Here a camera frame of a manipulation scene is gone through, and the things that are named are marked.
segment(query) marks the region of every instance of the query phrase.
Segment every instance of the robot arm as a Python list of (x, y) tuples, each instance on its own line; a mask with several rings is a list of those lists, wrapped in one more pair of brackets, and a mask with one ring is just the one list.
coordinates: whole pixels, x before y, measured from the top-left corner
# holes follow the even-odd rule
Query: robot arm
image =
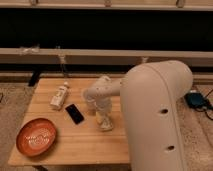
[(97, 122), (102, 131), (110, 131), (113, 124), (109, 118), (111, 113), (111, 96), (120, 94), (121, 79), (111, 81), (107, 76), (100, 77), (90, 88), (83, 92), (83, 97), (91, 111), (96, 111)]
[(122, 84), (97, 81), (84, 97), (99, 104), (120, 94), (133, 171), (187, 171), (176, 101), (192, 80), (190, 69), (179, 61), (146, 63), (131, 69)]

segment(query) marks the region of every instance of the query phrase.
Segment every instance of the table leg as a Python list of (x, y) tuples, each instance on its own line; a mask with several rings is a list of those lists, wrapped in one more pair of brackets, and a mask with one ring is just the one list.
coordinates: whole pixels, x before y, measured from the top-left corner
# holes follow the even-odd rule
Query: table leg
[(38, 171), (48, 171), (45, 167), (38, 165), (38, 166), (33, 166), (36, 170)]

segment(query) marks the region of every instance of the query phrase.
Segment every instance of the plate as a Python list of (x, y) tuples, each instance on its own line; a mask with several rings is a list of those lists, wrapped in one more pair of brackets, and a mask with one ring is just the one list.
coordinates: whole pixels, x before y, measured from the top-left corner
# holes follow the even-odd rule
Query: plate
[(54, 124), (45, 118), (26, 123), (16, 138), (17, 149), (26, 156), (37, 156), (45, 152), (56, 138)]

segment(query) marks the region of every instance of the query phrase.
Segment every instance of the smartphone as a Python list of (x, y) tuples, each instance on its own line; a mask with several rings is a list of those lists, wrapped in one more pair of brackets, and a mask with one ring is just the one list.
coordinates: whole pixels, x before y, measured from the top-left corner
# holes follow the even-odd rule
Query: smartphone
[(67, 106), (65, 109), (72, 118), (72, 120), (75, 122), (75, 124), (79, 124), (84, 120), (84, 116), (74, 104)]

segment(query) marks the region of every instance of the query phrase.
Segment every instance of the clear plastic bottle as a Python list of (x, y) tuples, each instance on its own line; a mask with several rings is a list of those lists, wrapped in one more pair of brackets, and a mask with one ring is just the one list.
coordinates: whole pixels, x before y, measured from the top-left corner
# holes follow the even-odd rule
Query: clear plastic bottle
[(64, 85), (62, 85), (58, 88), (58, 91), (53, 96), (53, 98), (50, 102), (52, 109), (54, 109), (54, 110), (61, 109), (61, 107), (64, 103), (64, 100), (68, 94), (68, 88), (69, 88), (68, 82), (64, 82)]

